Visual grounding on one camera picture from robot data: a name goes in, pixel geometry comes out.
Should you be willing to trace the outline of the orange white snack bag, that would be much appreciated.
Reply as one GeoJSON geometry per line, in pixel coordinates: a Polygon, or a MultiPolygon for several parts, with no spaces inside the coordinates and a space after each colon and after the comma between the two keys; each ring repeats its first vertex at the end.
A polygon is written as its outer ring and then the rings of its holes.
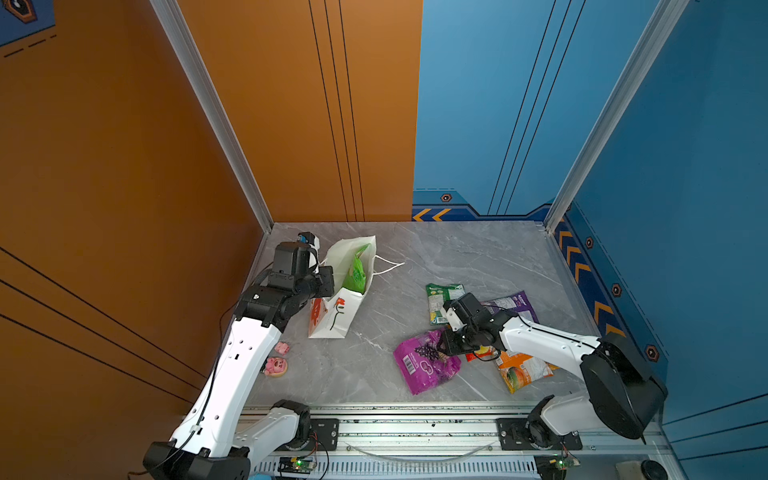
{"type": "Polygon", "coordinates": [[[553,375],[547,362],[527,354],[502,352],[495,363],[510,394],[553,375]]]}

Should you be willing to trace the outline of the white paper bag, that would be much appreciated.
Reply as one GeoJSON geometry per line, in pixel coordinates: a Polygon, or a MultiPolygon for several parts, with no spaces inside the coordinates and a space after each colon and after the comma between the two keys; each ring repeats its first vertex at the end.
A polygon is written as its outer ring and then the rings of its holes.
{"type": "Polygon", "coordinates": [[[315,299],[310,310],[308,337],[310,339],[343,339],[347,336],[360,307],[371,290],[373,278],[386,274],[403,262],[387,260],[377,253],[375,236],[339,240],[333,244],[322,262],[333,268],[334,294],[315,299]],[[360,246],[369,247],[362,255],[367,274],[364,294],[351,292],[342,287],[350,263],[350,253],[360,246]]]}

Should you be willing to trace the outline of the magenta grape snack bag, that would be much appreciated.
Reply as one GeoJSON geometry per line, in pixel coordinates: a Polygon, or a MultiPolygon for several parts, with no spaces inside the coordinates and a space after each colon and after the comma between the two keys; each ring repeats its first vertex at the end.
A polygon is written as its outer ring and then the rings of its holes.
{"type": "Polygon", "coordinates": [[[399,344],[394,360],[412,395],[419,395],[452,380],[461,369],[458,357],[440,352],[443,330],[431,330],[399,344]]]}

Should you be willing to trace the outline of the green snack bag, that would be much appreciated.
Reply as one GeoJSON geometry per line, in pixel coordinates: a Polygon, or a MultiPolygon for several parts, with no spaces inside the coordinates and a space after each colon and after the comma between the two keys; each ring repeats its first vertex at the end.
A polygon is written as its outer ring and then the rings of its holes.
{"type": "Polygon", "coordinates": [[[350,253],[350,263],[342,287],[351,292],[364,294],[366,291],[367,274],[362,255],[369,245],[364,244],[350,253]]]}

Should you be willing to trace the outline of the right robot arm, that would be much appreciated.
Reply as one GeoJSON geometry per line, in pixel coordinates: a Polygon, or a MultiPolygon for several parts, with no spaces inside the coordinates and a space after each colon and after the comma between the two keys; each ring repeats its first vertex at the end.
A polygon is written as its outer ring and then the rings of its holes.
{"type": "Polygon", "coordinates": [[[668,396],[664,382],[626,337],[611,332],[585,336],[537,324],[513,309],[493,313],[467,293],[441,307],[449,327],[437,350],[447,356],[482,347],[522,353],[553,364],[585,385],[581,393],[549,395],[528,414],[528,441],[549,449],[569,434],[606,427],[641,439],[668,396]]]}

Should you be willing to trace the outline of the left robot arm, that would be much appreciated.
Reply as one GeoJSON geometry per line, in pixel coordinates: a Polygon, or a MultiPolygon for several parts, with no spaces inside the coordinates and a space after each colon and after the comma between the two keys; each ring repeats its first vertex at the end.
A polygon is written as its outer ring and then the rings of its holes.
{"type": "Polygon", "coordinates": [[[309,436],[310,409],[282,400],[242,435],[245,402],[289,320],[334,292],[333,269],[318,259],[319,240],[302,232],[282,242],[234,305],[228,336],[198,399],[170,440],[152,443],[143,459],[154,479],[247,479],[254,464],[309,436]]]}

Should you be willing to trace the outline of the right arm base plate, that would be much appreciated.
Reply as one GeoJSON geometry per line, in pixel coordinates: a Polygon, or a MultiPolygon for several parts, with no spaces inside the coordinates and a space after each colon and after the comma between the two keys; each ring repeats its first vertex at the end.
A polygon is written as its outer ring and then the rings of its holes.
{"type": "Polygon", "coordinates": [[[495,420],[497,437],[503,451],[579,451],[583,449],[577,432],[557,436],[548,430],[531,425],[523,418],[498,418],[495,420]]]}

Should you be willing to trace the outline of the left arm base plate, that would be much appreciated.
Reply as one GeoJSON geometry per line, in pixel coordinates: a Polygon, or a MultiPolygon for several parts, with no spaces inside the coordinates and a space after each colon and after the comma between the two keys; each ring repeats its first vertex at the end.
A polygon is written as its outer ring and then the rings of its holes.
{"type": "Polygon", "coordinates": [[[301,427],[290,442],[280,445],[276,452],[310,451],[320,447],[323,451],[335,451],[339,440],[340,421],[338,418],[312,418],[308,427],[301,427]]]}

